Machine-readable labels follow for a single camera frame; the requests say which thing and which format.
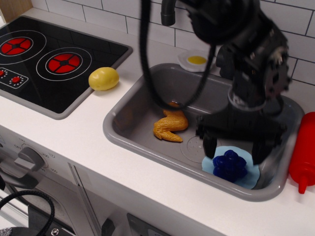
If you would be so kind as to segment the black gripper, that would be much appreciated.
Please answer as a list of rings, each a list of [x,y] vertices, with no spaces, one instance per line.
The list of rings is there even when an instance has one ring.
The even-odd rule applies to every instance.
[[[262,163],[280,145],[287,126],[275,120],[284,109],[282,96],[267,100],[257,107],[248,107],[231,90],[228,104],[222,110],[197,117],[196,135],[203,139],[205,155],[215,156],[217,138],[253,142],[252,160],[254,165]]]

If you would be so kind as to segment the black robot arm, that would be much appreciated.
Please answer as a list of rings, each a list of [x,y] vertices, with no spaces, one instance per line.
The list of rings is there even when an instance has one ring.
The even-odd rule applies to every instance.
[[[257,0],[186,0],[184,5],[196,36],[212,50],[222,45],[233,61],[228,105],[197,118],[204,152],[213,158],[219,138],[249,141],[253,162],[260,164],[287,129],[264,112],[266,103],[280,100],[291,83],[287,39]]]

